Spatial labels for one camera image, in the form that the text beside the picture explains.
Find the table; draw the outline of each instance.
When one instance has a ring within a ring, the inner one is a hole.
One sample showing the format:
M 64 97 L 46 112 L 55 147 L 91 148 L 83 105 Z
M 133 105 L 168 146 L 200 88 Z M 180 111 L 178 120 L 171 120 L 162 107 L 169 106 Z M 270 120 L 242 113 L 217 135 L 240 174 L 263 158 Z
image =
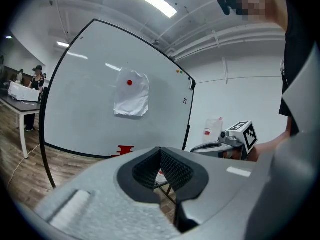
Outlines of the table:
M 28 152 L 25 139 L 25 115 L 40 113 L 40 104 L 37 102 L 23 101 L 28 104 L 24 104 L 19 100 L 13 99 L 11 96 L 0 94 L 0 102 L 6 105 L 9 109 L 16 113 L 16 127 L 20 129 L 21 146 L 24 157 L 27 159 Z

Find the black sleeve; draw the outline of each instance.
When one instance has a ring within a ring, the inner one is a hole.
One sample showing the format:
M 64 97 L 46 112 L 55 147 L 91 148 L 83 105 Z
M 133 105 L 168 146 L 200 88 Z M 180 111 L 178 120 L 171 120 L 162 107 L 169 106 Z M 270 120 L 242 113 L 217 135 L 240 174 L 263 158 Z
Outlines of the black sleeve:
M 44 86 L 44 84 L 45 84 L 45 80 L 44 80 L 44 79 L 41 79 L 41 80 L 40 80 L 40 83 L 39 83 L 39 87 Z
M 288 83 L 284 76 L 282 76 L 282 94 L 285 93 L 285 91 L 288 89 Z M 284 101 L 284 98 L 281 97 L 281 105 L 279 114 L 286 116 L 286 117 L 292 117 L 292 114 L 290 112 L 290 109 L 288 108 L 286 102 Z

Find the red label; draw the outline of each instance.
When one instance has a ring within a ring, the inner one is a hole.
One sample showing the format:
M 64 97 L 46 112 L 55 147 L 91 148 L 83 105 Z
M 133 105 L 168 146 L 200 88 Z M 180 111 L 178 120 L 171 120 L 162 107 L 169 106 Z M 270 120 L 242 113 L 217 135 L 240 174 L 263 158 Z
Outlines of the red label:
M 118 156 L 121 156 L 121 155 L 125 155 L 125 154 L 128 154 L 128 153 L 131 153 L 131 149 L 134 148 L 134 146 L 119 146 L 120 148 L 120 151 L 117 151 L 117 153 L 120 153 L 120 154 L 117 154 L 117 155 L 112 155 L 112 157 L 118 157 Z

